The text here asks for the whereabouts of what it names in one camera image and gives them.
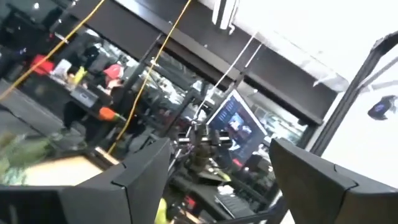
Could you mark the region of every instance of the monitor screen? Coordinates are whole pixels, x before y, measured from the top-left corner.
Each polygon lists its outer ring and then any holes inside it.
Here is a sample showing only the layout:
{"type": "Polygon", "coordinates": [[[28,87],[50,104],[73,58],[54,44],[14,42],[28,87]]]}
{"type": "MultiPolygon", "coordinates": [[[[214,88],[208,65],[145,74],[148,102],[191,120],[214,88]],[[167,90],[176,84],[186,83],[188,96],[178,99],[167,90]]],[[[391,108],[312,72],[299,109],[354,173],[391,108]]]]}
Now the monitor screen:
{"type": "Polygon", "coordinates": [[[258,150],[266,136],[266,130],[236,90],[222,102],[207,125],[229,133],[233,142],[229,152],[238,166],[242,166],[258,150]]]}

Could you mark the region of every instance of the wire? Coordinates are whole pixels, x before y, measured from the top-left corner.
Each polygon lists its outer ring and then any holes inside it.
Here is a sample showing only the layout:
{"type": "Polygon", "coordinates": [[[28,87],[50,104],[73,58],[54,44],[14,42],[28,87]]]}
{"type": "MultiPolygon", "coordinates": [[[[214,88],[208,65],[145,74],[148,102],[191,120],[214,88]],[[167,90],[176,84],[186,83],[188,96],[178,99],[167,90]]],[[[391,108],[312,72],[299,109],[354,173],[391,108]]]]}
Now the wire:
{"type": "Polygon", "coordinates": [[[153,63],[151,63],[151,66],[149,67],[148,72],[145,74],[145,79],[144,79],[144,82],[142,83],[141,89],[139,90],[139,92],[138,92],[138,94],[137,94],[137,96],[136,96],[136,99],[134,100],[134,103],[133,103],[133,105],[132,105],[132,109],[131,109],[131,111],[130,111],[130,114],[129,114],[129,117],[128,117],[127,121],[126,121],[126,124],[124,125],[124,127],[122,128],[122,130],[121,130],[121,132],[118,134],[118,136],[116,137],[116,140],[112,143],[112,146],[111,146],[111,147],[109,148],[109,150],[108,150],[108,154],[111,154],[111,153],[113,152],[114,148],[116,147],[116,144],[118,143],[118,141],[120,140],[120,138],[122,137],[122,135],[124,134],[124,132],[127,130],[127,127],[129,126],[129,123],[130,123],[130,121],[131,121],[131,119],[132,119],[132,116],[133,116],[133,114],[134,114],[134,111],[136,110],[137,102],[138,102],[138,100],[139,100],[139,98],[140,98],[142,92],[144,91],[145,85],[146,85],[146,83],[147,83],[147,81],[148,81],[148,79],[149,79],[149,77],[150,77],[150,73],[152,72],[152,69],[154,68],[154,66],[155,66],[155,64],[156,64],[157,59],[159,59],[160,54],[162,53],[164,47],[166,46],[166,43],[169,41],[170,36],[172,35],[173,30],[176,28],[177,24],[180,22],[181,17],[183,16],[184,12],[187,10],[187,8],[188,8],[189,4],[191,3],[191,1],[192,1],[192,0],[188,0],[187,3],[185,4],[185,6],[184,6],[184,8],[182,9],[180,15],[178,16],[177,20],[175,21],[173,27],[171,28],[170,32],[167,34],[167,37],[166,37],[166,39],[164,40],[162,46],[160,47],[160,49],[159,49],[159,51],[158,51],[158,53],[157,53],[155,59],[153,59],[153,63]]]}
{"type": "Polygon", "coordinates": [[[28,71],[26,71],[24,74],[22,74],[6,91],[2,92],[0,95],[0,101],[5,99],[5,97],[8,96],[8,94],[11,93],[13,89],[15,89],[21,82],[23,82],[36,68],[41,66],[46,60],[48,60],[60,47],[62,47],[69,39],[70,37],[77,32],[78,29],[82,27],[84,23],[86,23],[93,15],[94,13],[101,7],[101,5],[105,2],[105,0],[101,0],[95,7],[94,9],[61,41],[59,42],[50,52],[47,54],[44,58],[42,58],[37,64],[34,66],[30,67],[28,71]]]}
{"type": "MultiPolygon", "coordinates": [[[[201,108],[203,107],[203,105],[206,103],[206,100],[208,98],[211,98],[214,93],[216,88],[220,85],[220,83],[224,80],[224,78],[228,75],[228,73],[232,70],[232,68],[235,66],[235,64],[238,62],[238,60],[242,57],[242,54],[246,51],[246,49],[249,47],[250,43],[253,41],[253,39],[256,37],[257,33],[259,32],[259,30],[257,30],[255,33],[253,33],[253,35],[250,37],[249,41],[246,43],[246,45],[243,47],[242,51],[239,53],[239,55],[235,58],[235,61],[229,66],[229,68],[225,71],[224,75],[218,80],[218,82],[213,86],[212,89],[209,90],[210,92],[210,96],[206,94],[205,99],[203,99],[203,101],[200,103],[200,105],[198,106],[195,114],[193,115],[193,119],[192,120],[196,120],[198,119],[198,114],[201,110],[201,108]]],[[[255,53],[253,54],[253,56],[250,58],[249,62],[252,60],[252,58],[254,57],[254,55],[258,52],[258,50],[260,49],[261,45],[256,49],[255,53]]],[[[187,137],[189,135],[189,132],[191,131],[192,127],[189,127],[187,134],[185,137],[187,137]]]]}

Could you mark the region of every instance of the ceiling light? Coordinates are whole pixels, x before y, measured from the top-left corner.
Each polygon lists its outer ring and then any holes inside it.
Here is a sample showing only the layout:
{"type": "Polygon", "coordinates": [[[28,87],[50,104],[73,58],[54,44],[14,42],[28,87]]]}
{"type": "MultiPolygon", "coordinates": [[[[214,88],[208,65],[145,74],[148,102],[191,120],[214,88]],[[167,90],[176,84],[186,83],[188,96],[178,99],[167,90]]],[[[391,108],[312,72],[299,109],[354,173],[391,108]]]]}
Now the ceiling light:
{"type": "Polygon", "coordinates": [[[235,26],[232,25],[232,22],[238,5],[239,0],[215,0],[211,21],[222,30],[230,28],[229,34],[232,34],[235,30],[235,26]]]}
{"type": "Polygon", "coordinates": [[[33,4],[33,9],[39,9],[39,8],[40,8],[40,4],[38,4],[38,3],[33,4]]]}

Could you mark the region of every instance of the white ceiling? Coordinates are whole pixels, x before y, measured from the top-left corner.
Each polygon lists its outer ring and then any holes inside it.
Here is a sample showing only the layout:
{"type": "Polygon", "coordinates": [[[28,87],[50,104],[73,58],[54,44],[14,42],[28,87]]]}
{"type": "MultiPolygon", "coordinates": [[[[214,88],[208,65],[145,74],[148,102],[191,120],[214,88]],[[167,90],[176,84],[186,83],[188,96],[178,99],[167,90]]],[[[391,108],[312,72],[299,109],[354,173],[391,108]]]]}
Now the white ceiling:
{"type": "MultiPolygon", "coordinates": [[[[210,9],[213,1],[200,0],[210,9]]],[[[373,43],[398,30],[396,6],[392,0],[240,0],[234,24],[249,34],[258,30],[272,50],[344,91],[373,43]]]]}

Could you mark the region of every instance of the computer monitor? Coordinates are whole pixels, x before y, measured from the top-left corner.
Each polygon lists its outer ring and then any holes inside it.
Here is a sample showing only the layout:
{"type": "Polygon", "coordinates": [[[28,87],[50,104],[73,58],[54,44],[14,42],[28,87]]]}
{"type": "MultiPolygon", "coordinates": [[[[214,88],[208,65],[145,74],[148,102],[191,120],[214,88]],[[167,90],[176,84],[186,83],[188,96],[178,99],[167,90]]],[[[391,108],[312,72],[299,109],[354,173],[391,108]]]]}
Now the computer monitor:
{"type": "Polygon", "coordinates": [[[240,167],[258,150],[266,136],[266,130],[236,90],[226,97],[207,125],[229,133],[233,142],[229,152],[233,162],[240,167]]]}

